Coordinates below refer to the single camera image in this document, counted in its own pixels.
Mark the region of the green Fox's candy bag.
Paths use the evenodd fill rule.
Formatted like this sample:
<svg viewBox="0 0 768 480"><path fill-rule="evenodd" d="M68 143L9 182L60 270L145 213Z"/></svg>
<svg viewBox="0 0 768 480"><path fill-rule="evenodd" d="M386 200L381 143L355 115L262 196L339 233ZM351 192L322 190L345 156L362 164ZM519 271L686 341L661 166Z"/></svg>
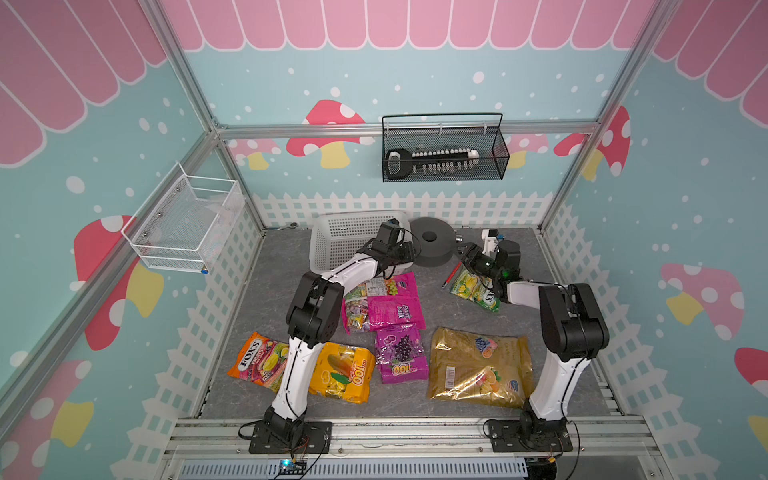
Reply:
<svg viewBox="0 0 768 480"><path fill-rule="evenodd" d="M490 280L486 277L471 273L466 267L461 267L452 280L450 293L459 298L471 301L489 312L498 312L500 300L490 289Z"/></svg>

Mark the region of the small green circuit board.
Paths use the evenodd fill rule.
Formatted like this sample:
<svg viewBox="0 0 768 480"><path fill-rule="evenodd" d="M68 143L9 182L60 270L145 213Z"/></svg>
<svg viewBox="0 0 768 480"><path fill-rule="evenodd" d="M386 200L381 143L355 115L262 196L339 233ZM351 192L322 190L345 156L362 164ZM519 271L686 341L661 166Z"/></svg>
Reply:
<svg viewBox="0 0 768 480"><path fill-rule="evenodd" d="M284 459L279 463L279 476L302 476L307 472L308 464L302 460Z"/></svg>

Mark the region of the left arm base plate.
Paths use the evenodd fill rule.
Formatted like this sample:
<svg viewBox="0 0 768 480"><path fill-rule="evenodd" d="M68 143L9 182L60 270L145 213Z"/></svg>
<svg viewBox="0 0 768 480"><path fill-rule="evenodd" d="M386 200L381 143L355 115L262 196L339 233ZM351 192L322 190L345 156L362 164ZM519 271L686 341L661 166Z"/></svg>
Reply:
<svg viewBox="0 0 768 480"><path fill-rule="evenodd" d="M250 454L326 454L329 452L333 423L294 421L255 423L248 438Z"/></svg>

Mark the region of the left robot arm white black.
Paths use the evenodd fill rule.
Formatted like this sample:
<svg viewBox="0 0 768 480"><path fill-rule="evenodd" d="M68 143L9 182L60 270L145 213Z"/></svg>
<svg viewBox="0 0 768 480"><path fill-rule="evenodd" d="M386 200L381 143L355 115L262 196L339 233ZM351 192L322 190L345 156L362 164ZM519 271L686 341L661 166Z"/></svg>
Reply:
<svg viewBox="0 0 768 480"><path fill-rule="evenodd" d="M325 343L338 328L345 295L369 280L397 275L410 267L416 251L407 238L409 233L391 218L348 261L323 273L302 276L286 315L290 336L286 369L263 418L274 437L294 444L304 435L311 377Z"/></svg>

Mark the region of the purple grape candy bag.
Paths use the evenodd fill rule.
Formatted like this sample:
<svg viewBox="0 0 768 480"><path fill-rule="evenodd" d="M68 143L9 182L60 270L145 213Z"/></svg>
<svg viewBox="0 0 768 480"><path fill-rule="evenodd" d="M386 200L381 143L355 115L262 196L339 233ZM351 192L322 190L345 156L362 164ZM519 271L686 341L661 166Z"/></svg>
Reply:
<svg viewBox="0 0 768 480"><path fill-rule="evenodd" d="M401 324L378 330L375 349L383 384L428 379L428 359L421 330L416 325Z"/></svg>

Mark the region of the orange Fox's candy bag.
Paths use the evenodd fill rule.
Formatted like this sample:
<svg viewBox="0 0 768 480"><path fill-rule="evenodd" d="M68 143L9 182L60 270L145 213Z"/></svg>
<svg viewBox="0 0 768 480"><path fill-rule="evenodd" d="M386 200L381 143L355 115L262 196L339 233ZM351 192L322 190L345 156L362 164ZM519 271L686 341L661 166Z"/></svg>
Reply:
<svg viewBox="0 0 768 480"><path fill-rule="evenodd" d="M228 376L273 392L279 390L289 355L289 345L254 332L239 351Z"/></svg>

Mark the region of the large pink mixed candy bag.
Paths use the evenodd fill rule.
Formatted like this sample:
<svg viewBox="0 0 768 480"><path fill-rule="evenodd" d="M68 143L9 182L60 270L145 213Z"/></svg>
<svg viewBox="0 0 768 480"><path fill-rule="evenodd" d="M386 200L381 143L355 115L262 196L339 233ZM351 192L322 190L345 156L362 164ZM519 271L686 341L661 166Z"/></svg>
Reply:
<svg viewBox="0 0 768 480"><path fill-rule="evenodd" d="M347 334L376 332L404 324L425 330L415 274L375 278L355 287L344 298L342 320Z"/></svg>

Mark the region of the yellow mango candy bag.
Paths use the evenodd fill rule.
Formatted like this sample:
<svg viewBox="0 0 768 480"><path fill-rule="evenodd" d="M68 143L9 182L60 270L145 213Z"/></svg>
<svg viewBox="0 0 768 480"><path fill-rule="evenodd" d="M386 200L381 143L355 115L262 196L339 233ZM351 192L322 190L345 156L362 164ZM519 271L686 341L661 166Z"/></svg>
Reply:
<svg viewBox="0 0 768 480"><path fill-rule="evenodd" d="M317 359L309 392L352 404L367 403L376 366L366 348L326 343Z"/></svg>

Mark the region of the red pen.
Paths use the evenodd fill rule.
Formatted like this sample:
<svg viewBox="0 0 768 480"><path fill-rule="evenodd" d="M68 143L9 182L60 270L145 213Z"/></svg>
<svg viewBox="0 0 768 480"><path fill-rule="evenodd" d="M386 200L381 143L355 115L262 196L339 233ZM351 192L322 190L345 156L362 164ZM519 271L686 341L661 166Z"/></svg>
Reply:
<svg viewBox="0 0 768 480"><path fill-rule="evenodd" d="M451 273L448 275L446 280L443 282L441 288L445 288L448 286L456 276L456 274L463 268L462 262L457 263L457 265L452 269Z"/></svg>

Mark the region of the aluminium front rail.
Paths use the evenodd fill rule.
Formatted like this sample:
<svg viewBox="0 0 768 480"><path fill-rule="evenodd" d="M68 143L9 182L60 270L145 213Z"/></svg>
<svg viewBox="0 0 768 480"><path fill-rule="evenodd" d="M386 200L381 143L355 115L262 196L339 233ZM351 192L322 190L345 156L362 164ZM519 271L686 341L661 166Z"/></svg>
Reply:
<svg viewBox="0 0 768 480"><path fill-rule="evenodd" d="M172 430L163 455L170 458L248 455L249 442L238 436L242 419L184 420ZM484 418L334 419L327 458L490 457L491 423ZM550 440L541 455L659 456L661 449L638 416L574 417L568 433Z"/></svg>

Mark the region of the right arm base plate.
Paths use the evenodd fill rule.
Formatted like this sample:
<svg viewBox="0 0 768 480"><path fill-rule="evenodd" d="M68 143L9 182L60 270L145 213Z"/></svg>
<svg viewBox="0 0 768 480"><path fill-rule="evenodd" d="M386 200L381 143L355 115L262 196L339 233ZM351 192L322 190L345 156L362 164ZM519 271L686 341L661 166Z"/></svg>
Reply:
<svg viewBox="0 0 768 480"><path fill-rule="evenodd" d="M540 452L544 456L559 456L573 451L564 420L489 419L482 430L494 453Z"/></svg>

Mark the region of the black white brush tool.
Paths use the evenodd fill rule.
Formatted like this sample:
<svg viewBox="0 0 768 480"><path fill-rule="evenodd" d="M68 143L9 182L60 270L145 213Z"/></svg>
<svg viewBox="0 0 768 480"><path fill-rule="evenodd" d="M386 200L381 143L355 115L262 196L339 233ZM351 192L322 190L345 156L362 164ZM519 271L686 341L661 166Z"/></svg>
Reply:
<svg viewBox="0 0 768 480"><path fill-rule="evenodd" d="M411 175L455 174L472 169L480 154L474 149L443 149L436 151L390 150L383 160L384 177L404 180Z"/></svg>

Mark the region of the white plastic perforated basket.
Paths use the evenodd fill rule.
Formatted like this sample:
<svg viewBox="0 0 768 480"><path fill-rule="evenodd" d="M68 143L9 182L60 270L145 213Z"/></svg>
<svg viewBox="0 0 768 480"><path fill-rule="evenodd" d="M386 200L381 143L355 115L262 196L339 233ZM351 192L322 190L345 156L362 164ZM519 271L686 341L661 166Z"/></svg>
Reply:
<svg viewBox="0 0 768 480"><path fill-rule="evenodd" d="M345 212L321 215L312 225L310 270L323 273L348 261L366 242L375 238L382 223L396 219L410 228L407 215L396 210Z"/></svg>

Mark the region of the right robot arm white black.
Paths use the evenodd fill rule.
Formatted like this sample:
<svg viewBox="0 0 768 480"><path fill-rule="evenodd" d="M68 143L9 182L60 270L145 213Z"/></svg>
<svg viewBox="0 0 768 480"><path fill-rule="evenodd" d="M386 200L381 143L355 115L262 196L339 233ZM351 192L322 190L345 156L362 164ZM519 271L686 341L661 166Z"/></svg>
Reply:
<svg viewBox="0 0 768 480"><path fill-rule="evenodd" d="M543 372L516 422L518 436L565 434L570 398L583 371L605 349L608 327L595 294L586 283L547 283L520 276L519 244L501 240L494 253L473 242L460 242L456 255L483 280L500 301L539 311L547 348Z"/></svg>

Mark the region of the large gold candy bag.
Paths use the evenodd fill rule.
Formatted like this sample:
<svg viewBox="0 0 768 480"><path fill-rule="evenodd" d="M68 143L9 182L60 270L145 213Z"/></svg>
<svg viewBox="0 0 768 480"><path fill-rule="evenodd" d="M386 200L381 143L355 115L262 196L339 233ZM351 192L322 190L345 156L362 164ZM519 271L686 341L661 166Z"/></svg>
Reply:
<svg viewBox="0 0 768 480"><path fill-rule="evenodd" d="M535 388L526 337L439 327L431 339L427 397L520 409Z"/></svg>

